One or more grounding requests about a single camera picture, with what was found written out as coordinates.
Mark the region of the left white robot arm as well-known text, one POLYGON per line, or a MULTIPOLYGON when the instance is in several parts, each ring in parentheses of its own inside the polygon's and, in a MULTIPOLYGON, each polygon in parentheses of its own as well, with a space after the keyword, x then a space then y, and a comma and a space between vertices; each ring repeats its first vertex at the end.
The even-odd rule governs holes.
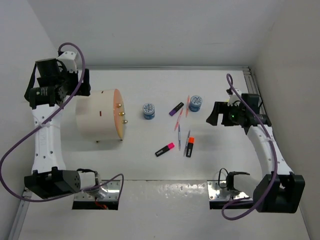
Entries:
POLYGON ((61 147, 63 103, 74 90, 85 97, 91 90, 87 69, 83 81, 78 79, 75 56, 35 62, 24 97, 38 130, 31 175, 24 178, 24 185, 42 199, 76 194, 81 189, 80 175, 66 169, 61 147))

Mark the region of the purple highlighter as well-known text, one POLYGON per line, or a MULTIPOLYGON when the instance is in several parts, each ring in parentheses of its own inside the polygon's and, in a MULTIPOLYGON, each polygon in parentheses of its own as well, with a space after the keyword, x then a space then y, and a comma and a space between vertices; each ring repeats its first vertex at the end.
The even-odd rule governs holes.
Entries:
POLYGON ((176 106, 169 112, 169 115, 170 115, 170 116, 175 115, 183 106, 184 106, 184 103, 183 103, 183 102, 180 102, 178 105, 176 105, 176 106))

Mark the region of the pink highlighter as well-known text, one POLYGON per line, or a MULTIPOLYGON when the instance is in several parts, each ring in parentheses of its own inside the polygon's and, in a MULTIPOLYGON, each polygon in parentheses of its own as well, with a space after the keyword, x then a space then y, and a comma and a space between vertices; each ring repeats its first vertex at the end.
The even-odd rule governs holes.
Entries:
POLYGON ((161 148, 160 150, 158 150, 155 153, 155 156, 159 157, 159 156, 163 155, 164 153, 168 152, 169 150, 173 149, 174 147, 175 147, 175 144, 173 142, 171 142, 168 145, 166 145, 163 148, 161 148))

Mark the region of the orange highlighter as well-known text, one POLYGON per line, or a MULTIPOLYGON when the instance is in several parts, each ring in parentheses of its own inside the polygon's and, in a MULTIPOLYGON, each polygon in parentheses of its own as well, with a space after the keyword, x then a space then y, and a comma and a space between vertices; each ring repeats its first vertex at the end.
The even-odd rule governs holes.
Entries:
POLYGON ((195 138, 190 136, 189 139, 188 139, 187 149, 186 149, 186 154, 185 154, 185 156, 187 158, 190 158, 192 156, 194 142, 195 142, 195 138))

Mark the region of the round drawer cabinet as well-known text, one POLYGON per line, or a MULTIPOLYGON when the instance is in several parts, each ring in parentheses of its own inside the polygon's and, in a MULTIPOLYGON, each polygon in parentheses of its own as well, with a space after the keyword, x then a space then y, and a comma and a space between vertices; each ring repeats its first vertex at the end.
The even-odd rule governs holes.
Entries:
POLYGON ((118 89, 92 91, 76 101, 77 129, 90 141, 123 140, 125 136, 125 106, 118 89))

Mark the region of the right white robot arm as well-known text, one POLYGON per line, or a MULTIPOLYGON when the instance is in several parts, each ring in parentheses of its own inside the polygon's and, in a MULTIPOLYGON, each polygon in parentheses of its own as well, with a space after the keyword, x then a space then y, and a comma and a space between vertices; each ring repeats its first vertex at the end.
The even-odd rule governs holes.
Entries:
POLYGON ((231 192, 244 192, 253 200, 259 213, 287 213, 297 211, 304 188, 302 175, 288 166, 273 137, 272 123, 260 113, 257 94, 231 94, 228 102, 217 101, 206 122, 217 126, 218 116, 225 127, 241 126, 257 154, 262 179, 255 180, 248 172, 227 173, 224 188, 231 192))

